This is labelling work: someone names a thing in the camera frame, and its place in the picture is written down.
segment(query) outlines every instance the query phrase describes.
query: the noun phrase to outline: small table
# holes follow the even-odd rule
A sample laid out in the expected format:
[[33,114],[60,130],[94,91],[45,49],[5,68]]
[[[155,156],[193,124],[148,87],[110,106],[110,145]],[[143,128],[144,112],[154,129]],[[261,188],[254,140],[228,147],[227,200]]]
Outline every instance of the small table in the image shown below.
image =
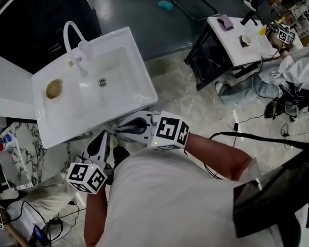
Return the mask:
[[[223,49],[226,56],[226,62],[221,65],[218,69],[214,70],[209,76],[203,77],[203,75],[196,69],[193,69],[195,76],[200,80],[200,83],[197,84],[196,88],[199,91],[203,87],[207,86],[213,80],[220,77],[223,73],[231,70],[232,68],[238,69],[241,68],[242,71],[238,73],[241,77],[242,75],[255,69],[261,61],[261,57],[264,59],[270,59],[272,56],[277,53],[277,50],[273,48],[268,40],[264,40],[268,43],[265,47],[261,49],[261,54],[250,47],[242,47],[239,41],[239,37],[244,34],[256,34],[263,27],[260,21],[256,21],[257,26],[253,21],[249,21],[245,26],[241,24],[241,18],[230,17],[229,19],[233,23],[234,29],[229,31],[224,31],[219,22],[218,17],[209,17],[207,19],[207,25],[198,38],[196,44],[191,49],[190,53],[184,60],[186,65],[189,65],[192,61],[195,53],[202,47],[206,39],[212,35],[218,47]],[[250,64],[247,68],[244,68],[243,65]]]

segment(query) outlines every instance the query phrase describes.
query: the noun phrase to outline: hand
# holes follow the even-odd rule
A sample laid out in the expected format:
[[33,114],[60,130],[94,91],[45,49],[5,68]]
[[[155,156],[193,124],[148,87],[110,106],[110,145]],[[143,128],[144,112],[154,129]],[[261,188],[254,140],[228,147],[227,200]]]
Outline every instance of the hand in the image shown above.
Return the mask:
[[272,33],[272,35],[270,36],[270,42],[271,42],[272,46],[276,49],[283,48],[283,41],[281,41],[277,38],[276,32]]

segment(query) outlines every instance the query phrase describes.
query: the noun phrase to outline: white table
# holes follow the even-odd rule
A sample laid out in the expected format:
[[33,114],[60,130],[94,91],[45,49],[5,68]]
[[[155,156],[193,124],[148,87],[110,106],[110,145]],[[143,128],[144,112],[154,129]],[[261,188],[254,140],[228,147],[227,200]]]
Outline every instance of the white table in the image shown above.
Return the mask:
[[261,57],[270,59],[277,52],[268,40],[264,40],[267,42],[267,45],[262,51],[263,54],[256,51],[252,45],[249,47],[242,47],[239,37],[242,35],[259,33],[259,30],[263,27],[259,20],[256,20],[257,26],[255,26],[253,21],[248,21],[246,25],[243,26],[241,24],[241,20],[243,19],[230,17],[229,19],[233,23],[234,28],[229,31],[224,31],[217,19],[217,17],[209,17],[207,22],[217,35],[222,46],[225,48],[233,66],[237,67],[260,61]]
[[[197,90],[202,89],[203,87],[207,86],[213,80],[220,77],[223,73],[231,70],[231,69],[238,69],[241,68],[242,71],[236,75],[236,78],[241,77],[242,75],[252,71],[255,69],[261,61],[261,57],[264,59],[270,59],[273,55],[275,57],[279,56],[277,53],[277,49],[273,48],[270,42],[263,38],[261,48],[255,46],[249,47],[242,47],[239,41],[240,36],[242,35],[249,35],[254,37],[254,35],[259,33],[259,30],[263,27],[260,21],[257,22],[257,26],[254,24],[253,21],[248,21],[245,26],[241,24],[243,19],[237,17],[230,17],[229,19],[233,23],[234,29],[225,31],[221,28],[218,17],[209,17],[207,19],[207,25],[198,38],[196,44],[193,46],[192,50],[185,58],[184,62],[187,65],[191,65],[195,76],[200,81],[196,88]],[[206,39],[212,36],[217,44],[218,47],[222,48],[222,52],[226,55],[225,60],[226,63],[221,65],[221,67],[214,70],[209,76],[203,77],[202,73],[194,68],[196,65],[193,64],[193,56],[195,53],[202,47]],[[297,49],[302,48],[302,44],[300,39],[296,36],[294,45]]]

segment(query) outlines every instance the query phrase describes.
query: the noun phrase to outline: faucet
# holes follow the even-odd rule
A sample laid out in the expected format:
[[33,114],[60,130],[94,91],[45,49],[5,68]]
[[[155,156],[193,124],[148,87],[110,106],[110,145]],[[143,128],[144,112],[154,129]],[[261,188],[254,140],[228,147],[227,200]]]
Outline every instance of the faucet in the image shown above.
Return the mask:
[[86,39],[84,39],[83,35],[81,34],[79,28],[77,27],[77,25],[72,22],[72,21],[68,21],[65,23],[64,25],[64,30],[63,30],[63,39],[64,39],[64,45],[65,45],[65,49],[66,52],[69,56],[69,58],[72,60],[73,64],[77,67],[77,69],[80,71],[81,76],[82,77],[87,77],[88,76],[88,71],[85,70],[83,67],[81,67],[81,65],[79,64],[79,62],[76,60],[76,58],[74,57],[71,47],[70,47],[70,43],[68,41],[68,28],[69,26],[72,26],[74,28],[74,30],[77,32],[78,36],[81,39],[81,42],[79,43],[78,47],[81,51],[89,51],[90,52],[90,45],[88,45],[88,41]]

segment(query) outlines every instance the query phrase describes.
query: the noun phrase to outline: tiled floor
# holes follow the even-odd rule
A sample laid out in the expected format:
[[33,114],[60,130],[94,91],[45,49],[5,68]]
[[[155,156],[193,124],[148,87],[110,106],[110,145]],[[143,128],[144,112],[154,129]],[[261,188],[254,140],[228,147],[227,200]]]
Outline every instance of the tiled floor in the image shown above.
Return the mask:
[[[182,116],[189,124],[193,133],[210,137],[216,132],[233,131],[233,124],[244,121],[250,117],[260,116],[264,113],[264,107],[268,100],[245,103],[244,105],[222,104],[215,92],[214,83],[208,85],[201,91],[196,91],[196,81],[192,70],[183,62],[187,51],[174,53],[172,55],[154,59],[146,63],[148,72],[159,96],[156,105],[150,108],[152,111],[165,110]],[[242,123],[239,129],[244,133],[251,133],[264,137],[281,138],[280,128],[289,125],[289,134],[309,132],[309,115],[289,122],[287,115],[281,115],[275,120],[264,117],[253,119]],[[294,140],[309,142],[309,134],[293,136]],[[228,145],[233,145],[234,137],[219,136],[216,140]],[[141,149],[138,144],[126,144],[127,149],[134,153]],[[275,168],[283,164],[295,154],[298,149],[286,150],[284,145],[257,142],[238,138],[236,147],[244,150],[250,156],[256,157],[260,167]],[[63,216],[74,211],[75,207],[68,206],[60,215]],[[75,214],[65,218],[70,222],[75,219]],[[84,220],[84,211],[80,212],[79,218]],[[83,223],[77,221],[76,226],[65,238],[53,244],[55,246],[84,246]]]

